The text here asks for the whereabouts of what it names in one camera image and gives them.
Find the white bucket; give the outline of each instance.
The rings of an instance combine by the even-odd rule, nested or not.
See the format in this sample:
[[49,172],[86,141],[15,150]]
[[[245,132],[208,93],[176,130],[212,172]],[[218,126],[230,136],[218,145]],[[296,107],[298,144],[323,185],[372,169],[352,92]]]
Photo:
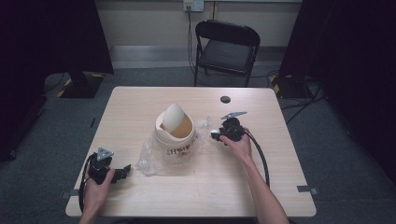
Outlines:
[[190,116],[178,104],[170,105],[158,116],[155,136],[163,158],[185,158],[191,154],[196,139],[195,127]]

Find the wall outlet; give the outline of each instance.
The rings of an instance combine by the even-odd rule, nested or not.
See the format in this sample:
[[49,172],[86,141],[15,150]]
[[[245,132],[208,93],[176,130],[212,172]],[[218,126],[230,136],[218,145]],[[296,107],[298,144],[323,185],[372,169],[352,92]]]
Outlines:
[[194,0],[194,11],[204,11],[204,0]]
[[204,0],[183,0],[183,10],[188,11],[188,7],[190,11],[204,11]]
[[190,7],[190,11],[194,7],[194,0],[183,0],[183,10],[188,11],[187,7]]

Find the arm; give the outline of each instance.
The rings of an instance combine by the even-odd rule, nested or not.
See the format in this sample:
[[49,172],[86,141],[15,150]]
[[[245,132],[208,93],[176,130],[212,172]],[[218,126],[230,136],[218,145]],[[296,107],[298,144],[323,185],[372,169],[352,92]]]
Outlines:
[[259,223],[289,223],[285,210],[274,193],[265,184],[252,159],[248,136],[245,134],[239,142],[234,142],[224,135],[220,137],[220,140],[231,148],[233,154],[244,167]]
[[[88,172],[85,174],[85,178],[88,179]],[[106,197],[110,188],[111,179],[113,179],[116,171],[110,169],[106,174],[106,179],[101,185],[97,185],[93,179],[88,179],[85,192],[84,192],[84,211],[82,212],[79,224],[91,224],[93,223],[99,211],[102,209],[103,204],[106,201]]]

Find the black curtain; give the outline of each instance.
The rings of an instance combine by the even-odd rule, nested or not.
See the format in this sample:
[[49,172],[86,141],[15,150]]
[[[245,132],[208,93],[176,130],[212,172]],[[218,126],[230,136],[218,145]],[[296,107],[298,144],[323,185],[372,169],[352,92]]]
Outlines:
[[0,159],[13,149],[47,76],[68,71],[113,74],[93,0],[1,0]]

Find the black tool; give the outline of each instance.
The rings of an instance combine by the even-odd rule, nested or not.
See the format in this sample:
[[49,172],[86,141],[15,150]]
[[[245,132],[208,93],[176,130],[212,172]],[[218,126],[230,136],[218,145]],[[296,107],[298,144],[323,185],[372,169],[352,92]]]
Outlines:
[[226,119],[222,123],[223,127],[219,128],[218,130],[213,130],[210,134],[213,139],[216,139],[217,141],[220,142],[221,142],[220,137],[222,135],[227,136],[229,139],[235,142],[239,142],[244,136],[244,134],[246,134],[253,141],[254,145],[259,151],[260,157],[262,158],[262,164],[264,166],[265,183],[268,185],[268,187],[270,187],[270,176],[268,172],[268,165],[264,157],[264,154],[262,153],[262,148],[260,147],[259,143],[257,143],[253,134],[248,129],[242,127],[241,123],[239,122],[239,119],[236,118],[236,116],[243,115],[246,113],[247,112],[234,112],[222,117],[222,119]]
[[[98,148],[98,152],[93,152],[90,157],[85,161],[84,170],[81,177],[81,184],[78,191],[78,202],[81,212],[84,210],[84,188],[88,179],[93,179],[98,185],[101,185],[105,179],[107,172],[110,170],[111,156],[114,153],[108,151],[102,147]],[[88,164],[90,165],[90,170],[88,172],[89,178],[85,180],[85,174],[87,172]],[[131,164],[125,166],[123,169],[116,169],[111,183],[117,183],[118,180],[125,179],[126,176],[131,171]]]

